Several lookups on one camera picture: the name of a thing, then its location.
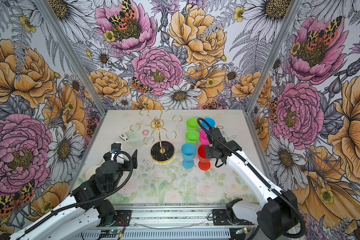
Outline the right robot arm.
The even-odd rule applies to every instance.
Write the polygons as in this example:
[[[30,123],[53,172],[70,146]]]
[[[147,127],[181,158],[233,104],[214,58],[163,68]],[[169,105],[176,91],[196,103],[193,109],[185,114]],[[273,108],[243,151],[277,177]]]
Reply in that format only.
[[[242,200],[229,207],[233,219],[245,220],[260,227],[270,239],[280,236],[298,239],[305,232],[305,220],[298,210],[298,201],[292,191],[283,191],[269,180],[247,157],[235,141],[226,141],[218,128],[206,131],[209,144],[205,147],[208,159],[215,158],[234,170],[251,189],[259,207],[251,207]]]

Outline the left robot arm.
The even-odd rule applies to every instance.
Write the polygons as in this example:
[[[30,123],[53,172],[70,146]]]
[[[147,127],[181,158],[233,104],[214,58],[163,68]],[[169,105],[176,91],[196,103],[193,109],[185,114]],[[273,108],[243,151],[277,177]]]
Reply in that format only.
[[[0,240],[66,240],[98,225],[112,225],[116,211],[108,197],[121,190],[138,167],[138,152],[110,151],[89,180],[28,227]]]

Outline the blue wine glass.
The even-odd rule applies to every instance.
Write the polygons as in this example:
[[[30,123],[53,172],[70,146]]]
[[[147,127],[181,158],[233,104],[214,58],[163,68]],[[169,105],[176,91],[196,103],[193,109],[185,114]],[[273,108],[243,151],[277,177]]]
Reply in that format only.
[[[201,121],[202,125],[204,128],[206,128],[207,130],[212,127],[214,128],[215,127],[215,121],[211,118],[204,118],[203,121]]]
[[[197,147],[192,143],[185,143],[181,147],[181,152],[183,157],[183,161],[182,161],[183,167],[186,170],[192,169],[195,165],[194,158],[197,153]]]

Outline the pink wine glass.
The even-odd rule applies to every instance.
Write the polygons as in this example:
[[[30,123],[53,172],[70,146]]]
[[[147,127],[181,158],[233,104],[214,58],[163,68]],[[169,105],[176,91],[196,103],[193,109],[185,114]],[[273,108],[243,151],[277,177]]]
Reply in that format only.
[[[207,138],[206,132],[204,130],[200,131],[200,143],[202,145],[209,145],[209,140]]]

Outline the green wine glass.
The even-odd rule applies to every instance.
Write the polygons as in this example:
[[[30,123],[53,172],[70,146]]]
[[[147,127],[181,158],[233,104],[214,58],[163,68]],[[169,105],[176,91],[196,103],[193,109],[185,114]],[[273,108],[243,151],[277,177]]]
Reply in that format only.
[[[188,130],[185,133],[185,139],[186,139],[186,143],[190,143],[197,146],[200,139],[200,133],[196,130]]]
[[[196,118],[187,119],[186,126],[187,126],[188,131],[191,131],[191,130],[198,131],[199,127],[200,127]]]

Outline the red wine glass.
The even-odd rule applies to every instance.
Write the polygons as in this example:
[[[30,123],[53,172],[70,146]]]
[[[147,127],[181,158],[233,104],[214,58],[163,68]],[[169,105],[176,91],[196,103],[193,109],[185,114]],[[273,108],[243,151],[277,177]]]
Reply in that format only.
[[[208,171],[211,167],[210,159],[207,159],[206,153],[205,153],[205,145],[200,145],[198,148],[198,158],[199,163],[198,167],[202,171]]]

